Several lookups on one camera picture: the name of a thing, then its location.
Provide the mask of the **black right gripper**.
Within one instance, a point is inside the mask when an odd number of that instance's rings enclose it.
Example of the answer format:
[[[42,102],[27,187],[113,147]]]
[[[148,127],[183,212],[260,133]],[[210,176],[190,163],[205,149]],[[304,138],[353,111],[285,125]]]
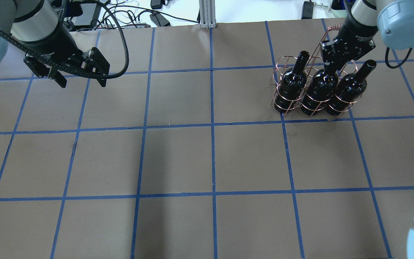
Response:
[[[375,49],[373,37],[376,27],[361,28],[342,25],[333,40],[320,42],[324,77],[327,81],[338,81],[337,67],[343,67],[352,60],[358,60]]]

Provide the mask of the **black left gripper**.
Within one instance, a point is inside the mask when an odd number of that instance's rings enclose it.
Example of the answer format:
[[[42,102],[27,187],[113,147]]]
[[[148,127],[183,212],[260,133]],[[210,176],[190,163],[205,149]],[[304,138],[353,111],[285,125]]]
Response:
[[[54,32],[44,39],[24,41],[24,46],[38,57],[26,53],[24,64],[38,78],[53,80],[66,88],[67,79],[60,73],[67,72],[81,77],[108,76],[110,64],[95,46],[80,49],[68,32]]]

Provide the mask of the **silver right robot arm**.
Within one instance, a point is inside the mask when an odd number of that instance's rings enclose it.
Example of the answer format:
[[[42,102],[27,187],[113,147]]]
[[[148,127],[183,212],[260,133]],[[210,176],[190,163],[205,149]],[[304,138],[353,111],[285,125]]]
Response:
[[[355,1],[337,36],[320,43],[324,69],[337,72],[368,54],[377,33],[390,49],[414,49],[414,0]]]

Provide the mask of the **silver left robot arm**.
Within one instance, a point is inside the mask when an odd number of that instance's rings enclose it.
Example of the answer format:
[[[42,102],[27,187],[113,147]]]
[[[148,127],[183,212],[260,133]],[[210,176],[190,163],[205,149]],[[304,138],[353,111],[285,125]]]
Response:
[[[24,64],[36,75],[54,80],[66,87],[67,79],[60,69],[47,66],[43,59],[67,69],[106,76],[110,64],[93,47],[83,52],[72,38],[64,23],[65,0],[0,0],[0,30],[33,54],[25,54]]]

